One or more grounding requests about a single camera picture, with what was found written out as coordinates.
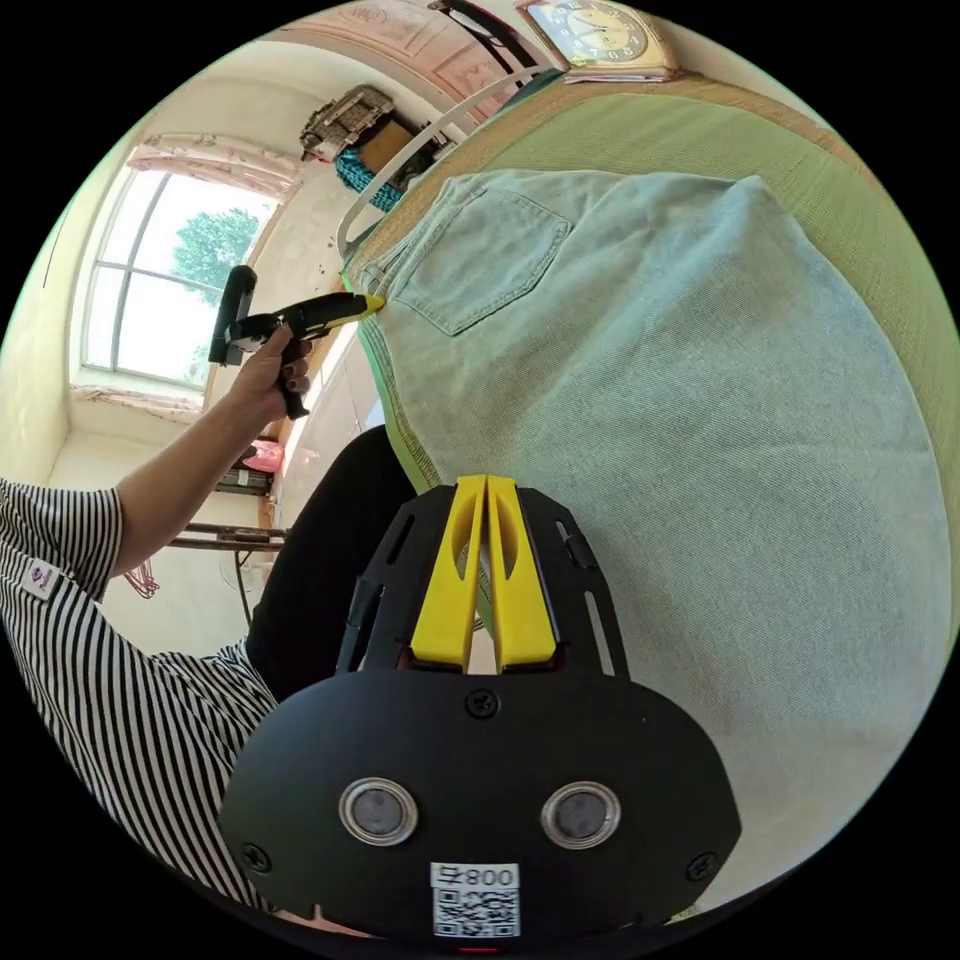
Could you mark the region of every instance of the black pants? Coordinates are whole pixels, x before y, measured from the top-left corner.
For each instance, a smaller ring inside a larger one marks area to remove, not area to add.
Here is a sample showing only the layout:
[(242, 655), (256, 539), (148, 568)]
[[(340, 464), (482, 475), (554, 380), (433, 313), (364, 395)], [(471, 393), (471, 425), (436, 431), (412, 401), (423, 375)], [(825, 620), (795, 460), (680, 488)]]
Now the black pants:
[(324, 475), (277, 554), (247, 637), (277, 701), (333, 675), (357, 577), (415, 496), (384, 427), (362, 433)]

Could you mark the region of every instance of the woman's arm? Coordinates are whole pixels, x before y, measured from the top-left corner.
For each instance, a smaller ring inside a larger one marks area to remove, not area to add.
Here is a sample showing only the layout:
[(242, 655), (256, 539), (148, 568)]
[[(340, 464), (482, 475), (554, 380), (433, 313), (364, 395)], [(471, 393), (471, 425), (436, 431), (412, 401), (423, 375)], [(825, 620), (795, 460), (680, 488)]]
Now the woman's arm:
[[(273, 420), (285, 416), (276, 381), (291, 337), (281, 327), (240, 368), (229, 393), (144, 466), (120, 481), (123, 534), (114, 576), (165, 547), (193, 519), (217, 482)], [(303, 345), (303, 356), (310, 351)], [(305, 359), (284, 369), (291, 389), (309, 386)]]

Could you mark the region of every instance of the window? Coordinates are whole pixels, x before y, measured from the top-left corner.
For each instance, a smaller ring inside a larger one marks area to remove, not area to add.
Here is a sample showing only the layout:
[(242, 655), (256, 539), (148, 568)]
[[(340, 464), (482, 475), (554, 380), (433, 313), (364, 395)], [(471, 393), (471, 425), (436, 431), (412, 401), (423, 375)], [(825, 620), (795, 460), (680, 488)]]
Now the window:
[(276, 207), (226, 184), (130, 174), (93, 264), (82, 365), (203, 390), (227, 275), (249, 257)]

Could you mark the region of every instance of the screw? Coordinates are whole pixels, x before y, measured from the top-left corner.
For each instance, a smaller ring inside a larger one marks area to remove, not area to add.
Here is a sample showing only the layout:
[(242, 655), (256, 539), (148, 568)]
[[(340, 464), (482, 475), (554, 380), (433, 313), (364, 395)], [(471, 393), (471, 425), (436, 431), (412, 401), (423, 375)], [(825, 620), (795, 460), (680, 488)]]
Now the screw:
[(699, 857), (694, 857), (687, 867), (687, 879), (694, 883), (701, 883), (708, 877), (716, 873), (720, 858), (715, 853), (701, 853)]
[(266, 853), (261, 850), (256, 844), (247, 843), (244, 845), (243, 849), (240, 851), (240, 856), (243, 857), (243, 862), (254, 872), (254, 873), (269, 873), (271, 864), (270, 858)]
[(489, 720), (500, 709), (500, 701), (492, 690), (473, 690), (467, 694), (466, 707), (476, 720)]

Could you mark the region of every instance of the pink bag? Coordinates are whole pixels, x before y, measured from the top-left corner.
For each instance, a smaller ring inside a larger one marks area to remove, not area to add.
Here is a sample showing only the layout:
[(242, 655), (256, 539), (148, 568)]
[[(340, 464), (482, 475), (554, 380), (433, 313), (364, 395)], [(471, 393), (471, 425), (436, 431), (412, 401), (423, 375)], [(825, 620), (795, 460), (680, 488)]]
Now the pink bag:
[(251, 470), (277, 473), (283, 466), (283, 444), (276, 440), (254, 440), (242, 462)]

